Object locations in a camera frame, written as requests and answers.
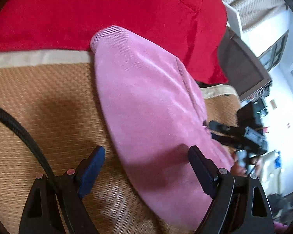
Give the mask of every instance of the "black cable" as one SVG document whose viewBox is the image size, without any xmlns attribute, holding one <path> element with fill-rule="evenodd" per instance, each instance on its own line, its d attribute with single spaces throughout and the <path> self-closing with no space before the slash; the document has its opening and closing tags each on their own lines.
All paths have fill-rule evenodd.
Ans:
<svg viewBox="0 0 293 234">
<path fill-rule="evenodd" d="M 39 164 L 42 166 L 45 173 L 47 174 L 50 185 L 52 186 L 54 191 L 58 193 L 59 186 L 55 179 L 54 173 L 47 159 L 42 153 L 41 149 L 39 148 L 35 140 L 31 137 L 31 135 L 27 132 L 27 130 L 16 119 L 14 119 L 9 113 L 7 113 L 2 108 L 0 108 L 0 122 L 3 123 L 5 126 L 7 126 L 11 131 L 13 131 L 30 149 L 30 151 L 36 157 Z"/>
</svg>

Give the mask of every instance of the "red blanket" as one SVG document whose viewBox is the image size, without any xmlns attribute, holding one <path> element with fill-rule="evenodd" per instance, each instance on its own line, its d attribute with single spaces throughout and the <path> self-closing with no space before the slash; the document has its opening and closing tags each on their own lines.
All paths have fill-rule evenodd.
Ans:
<svg viewBox="0 0 293 234">
<path fill-rule="evenodd" d="M 88 50 L 98 30 L 118 25 L 177 56 L 195 80 L 225 83 L 217 47 L 226 20 L 221 0 L 9 0 L 0 51 Z"/>
</svg>

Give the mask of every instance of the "screw head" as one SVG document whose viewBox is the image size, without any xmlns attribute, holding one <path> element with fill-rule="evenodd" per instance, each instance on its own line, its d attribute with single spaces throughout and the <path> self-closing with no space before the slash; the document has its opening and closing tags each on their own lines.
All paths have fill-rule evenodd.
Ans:
<svg viewBox="0 0 293 234">
<path fill-rule="evenodd" d="M 225 168 L 220 168 L 219 173 L 221 173 L 222 175 L 226 175 L 228 171 Z"/>
<path fill-rule="evenodd" d="M 251 174 L 250 174 L 250 177 L 251 177 L 252 179 L 257 179 L 257 175 L 256 175 L 255 173 L 251 173 Z"/>
<path fill-rule="evenodd" d="M 75 169 L 71 168 L 71 169 L 68 169 L 66 173 L 68 175 L 73 175 L 73 174 L 75 174 L 75 172 L 76 172 Z"/>
<path fill-rule="evenodd" d="M 43 178 L 43 173 L 37 173 L 36 178 L 37 179 L 42 179 Z"/>
</svg>

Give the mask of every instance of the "hand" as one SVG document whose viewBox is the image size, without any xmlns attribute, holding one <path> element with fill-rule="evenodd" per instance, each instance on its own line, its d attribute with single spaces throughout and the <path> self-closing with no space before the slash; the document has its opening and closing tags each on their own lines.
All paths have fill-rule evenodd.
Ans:
<svg viewBox="0 0 293 234">
<path fill-rule="evenodd" d="M 232 166 L 230 170 L 231 175 L 246 177 L 246 169 L 238 164 L 238 156 L 235 153 L 231 156 L 234 159 L 234 166 Z"/>
<path fill-rule="evenodd" d="M 261 173 L 261 170 L 263 168 L 263 160 L 262 160 L 262 158 L 261 157 L 252 158 L 251 163 L 255 165 L 255 174 L 257 176 L 259 176 L 260 173 Z"/>
</svg>

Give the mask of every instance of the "pink towel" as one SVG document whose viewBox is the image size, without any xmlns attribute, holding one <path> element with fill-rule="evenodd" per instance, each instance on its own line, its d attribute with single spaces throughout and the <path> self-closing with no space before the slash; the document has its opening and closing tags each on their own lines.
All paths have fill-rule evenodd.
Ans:
<svg viewBox="0 0 293 234">
<path fill-rule="evenodd" d="M 283 225 L 275 221 L 273 221 L 273 224 L 274 224 L 275 234 L 283 234 L 288 228 L 287 225 Z"/>
<path fill-rule="evenodd" d="M 121 27 L 99 31 L 91 49 L 103 114 L 130 182 L 164 221 L 195 230 L 211 199 L 188 162 L 189 147 L 218 168 L 234 164 L 203 126 L 197 83 L 177 57 Z"/>
</svg>

